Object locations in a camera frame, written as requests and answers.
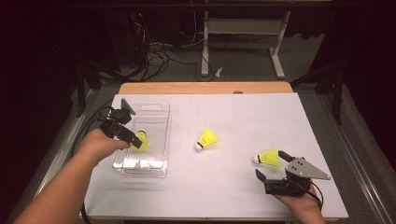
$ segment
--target gray floor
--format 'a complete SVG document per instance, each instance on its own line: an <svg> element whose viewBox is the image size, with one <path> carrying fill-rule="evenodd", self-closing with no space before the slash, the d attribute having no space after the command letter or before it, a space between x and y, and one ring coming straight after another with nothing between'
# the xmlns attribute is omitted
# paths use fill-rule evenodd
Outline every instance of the gray floor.
<svg viewBox="0 0 396 224"><path fill-rule="evenodd" d="M268 54L268 48L274 45L275 39L272 36L264 36L255 41L240 39L254 37L239 35L229 38L227 42L222 37L210 38L210 67L214 73L222 67L220 77L214 77L213 81L278 81ZM303 40L297 35L284 39L279 52L286 75L284 80L293 81L306 74L322 38L323 36ZM169 66L151 81L198 81L201 79L199 76L201 46L182 49L165 46L165 48L168 54L165 57L171 58ZM152 62L161 63L162 61L154 58ZM151 66L150 73L153 74L156 69L157 67ZM131 69L128 66L124 66L122 72L127 73L129 70ZM104 87L94 94L95 97L85 115L88 117L103 102L111 99L118 92L119 87L120 83L104 82ZM396 173L354 106L347 87L343 88L341 108L343 125L337 125L331 116L331 95L316 95L314 87L315 83L302 84L294 91L300 95L306 115L349 213L349 218L336 223L392 223L396 220L395 214L391 212L396 211ZM75 99L76 93L73 92L71 97ZM74 106L48 155L42 161L31 184L27 186L11 214L9 222L35 196L53 158L77 120L76 110L77 107ZM122 221L101 220L92 223L115 224L122 223ZM152 222L136 221L134 223Z"/></svg>

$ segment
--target white table surface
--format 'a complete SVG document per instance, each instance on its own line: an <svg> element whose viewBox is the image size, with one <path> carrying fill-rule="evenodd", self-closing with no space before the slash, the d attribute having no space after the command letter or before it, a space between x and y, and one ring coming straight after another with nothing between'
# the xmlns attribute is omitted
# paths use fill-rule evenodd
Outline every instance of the white table surface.
<svg viewBox="0 0 396 224"><path fill-rule="evenodd" d="M170 111L168 167L164 178L121 178L114 156L93 170L85 206L92 218L290 219L289 209L255 176L286 176L280 167L254 164L252 157L276 147L305 157L332 175L297 93L119 94L129 104L167 103ZM194 149L204 128L219 141ZM347 210L333 180L314 180L324 195L325 218L345 218Z"/></svg>

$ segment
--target yellow shuttlecock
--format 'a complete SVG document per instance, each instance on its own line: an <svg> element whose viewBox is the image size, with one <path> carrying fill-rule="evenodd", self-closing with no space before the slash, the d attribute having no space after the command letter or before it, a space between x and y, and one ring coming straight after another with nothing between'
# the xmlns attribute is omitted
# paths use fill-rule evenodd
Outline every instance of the yellow shuttlecock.
<svg viewBox="0 0 396 224"><path fill-rule="evenodd" d="M148 143L148 139L146 138L146 133L145 131L140 130L139 132L137 132L136 137L142 141L142 145L140 147L134 147L131 146L131 148L134 151L138 151L138 152L142 152L145 151L146 149L148 149L149 147L149 143Z"/></svg>
<svg viewBox="0 0 396 224"><path fill-rule="evenodd" d="M253 157L253 162L256 164L264 163L273 166L279 166L279 156L277 155L277 150L275 147L271 147L262 154Z"/></svg>
<svg viewBox="0 0 396 224"><path fill-rule="evenodd" d="M196 150L202 150L204 147L207 147L215 142L218 141L218 138L210 131L209 129L205 128L204 132L201 135L201 138L195 144Z"/></svg>

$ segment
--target white shuttlecock tip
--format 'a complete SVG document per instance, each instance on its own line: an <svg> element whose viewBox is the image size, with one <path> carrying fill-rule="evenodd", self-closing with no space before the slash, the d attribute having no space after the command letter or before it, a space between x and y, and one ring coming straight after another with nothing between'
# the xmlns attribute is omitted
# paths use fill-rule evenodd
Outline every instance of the white shuttlecock tip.
<svg viewBox="0 0 396 224"><path fill-rule="evenodd" d="M259 162L259 157L258 156L253 157L253 162L256 163L256 164L259 164L260 163Z"/></svg>
<svg viewBox="0 0 396 224"><path fill-rule="evenodd" d="M197 143L197 144L195 144L195 150L197 150L197 151L201 151L201 150L202 150L202 147L201 147L201 145L199 145L198 143Z"/></svg>

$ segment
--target transparent box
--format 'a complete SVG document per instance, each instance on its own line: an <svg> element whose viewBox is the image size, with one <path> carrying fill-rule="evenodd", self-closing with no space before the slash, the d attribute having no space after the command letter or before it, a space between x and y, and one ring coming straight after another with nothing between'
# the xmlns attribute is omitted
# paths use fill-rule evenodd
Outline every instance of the transparent box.
<svg viewBox="0 0 396 224"><path fill-rule="evenodd" d="M148 149L117 150L113 168L122 177L165 177L168 154L169 104L131 105L136 115L125 125L134 133L144 131Z"/></svg>

